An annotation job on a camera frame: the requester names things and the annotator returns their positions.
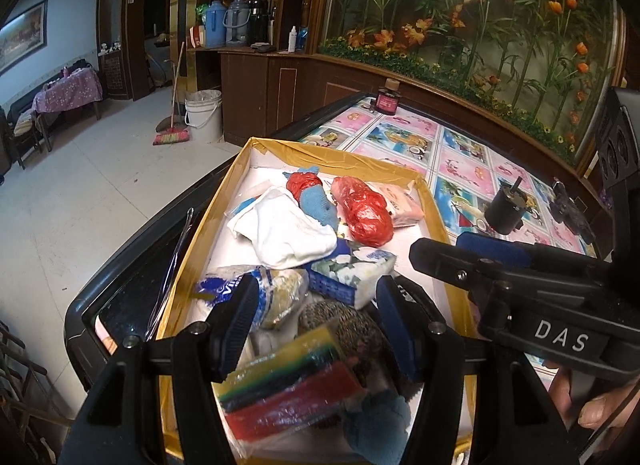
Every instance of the glass display case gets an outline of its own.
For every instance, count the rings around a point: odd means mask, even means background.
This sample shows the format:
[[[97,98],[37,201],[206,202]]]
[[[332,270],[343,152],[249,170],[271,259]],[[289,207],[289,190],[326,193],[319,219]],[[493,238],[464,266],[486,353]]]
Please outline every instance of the glass display case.
[[[327,0],[319,51],[436,86],[575,164],[623,19],[615,0]]]

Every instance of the purple tablecloth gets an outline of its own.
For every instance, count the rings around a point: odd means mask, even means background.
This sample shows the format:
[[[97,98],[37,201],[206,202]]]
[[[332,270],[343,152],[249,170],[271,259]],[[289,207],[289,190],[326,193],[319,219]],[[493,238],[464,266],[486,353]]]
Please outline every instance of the purple tablecloth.
[[[92,68],[82,68],[39,92],[33,99],[31,111],[40,114],[68,111],[98,100],[102,100],[100,80]]]

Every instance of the human hand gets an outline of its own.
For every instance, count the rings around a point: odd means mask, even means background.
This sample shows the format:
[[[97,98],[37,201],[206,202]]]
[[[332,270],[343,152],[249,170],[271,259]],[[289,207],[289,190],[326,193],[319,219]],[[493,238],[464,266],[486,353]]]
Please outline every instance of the human hand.
[[[636,379],[624,385],[623,387],[613,389],[612,391],[609,391],[604,395],[599,395],[598,397],[593,398],[592,400],[585,403],[582,410],[580,411],[580,416],[578,416],[578,423],[587,429],[595,430],[599,428],[603,424],[603,422],[605,422],[607,418],[609,418],[613,411],[615,411],[615,409],[625,400],[633,387],[636,385],[637,381],[638,380]],[[551,396],[551,400],[560,413],[562,421],[564,421],[565,425],[569,424],[570,422],[570,382],[571,370],[560,368],[558,370],[558,373],[556,374],[556,377],[554,378],[554,381],[549,387],[549,395]],[[624,427],[624,425],[628,422],[631,413],[636,407],[638,400],[640,400],[640,391],[616,417],[616,419],[612,422],[611,427]]]

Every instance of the white bottle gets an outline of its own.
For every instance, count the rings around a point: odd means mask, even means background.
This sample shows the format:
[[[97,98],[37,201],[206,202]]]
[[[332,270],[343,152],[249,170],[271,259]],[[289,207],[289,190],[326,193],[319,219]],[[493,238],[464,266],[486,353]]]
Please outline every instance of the white bottle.
[[[291,28],[291,33],[289,33],[289,53],[293,53],[296,51],[296,40],[298,39],[298,32],[296,32],[296,27]]]

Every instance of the blue thermos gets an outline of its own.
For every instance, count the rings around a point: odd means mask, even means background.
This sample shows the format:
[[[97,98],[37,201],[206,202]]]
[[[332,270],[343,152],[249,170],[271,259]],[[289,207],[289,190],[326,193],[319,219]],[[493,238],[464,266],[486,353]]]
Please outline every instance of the blue thermos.
[[[215,0],[205,12],[205,44],[207,48],[217,48],[225,45],[226,29],[223,25],[226,6]]]

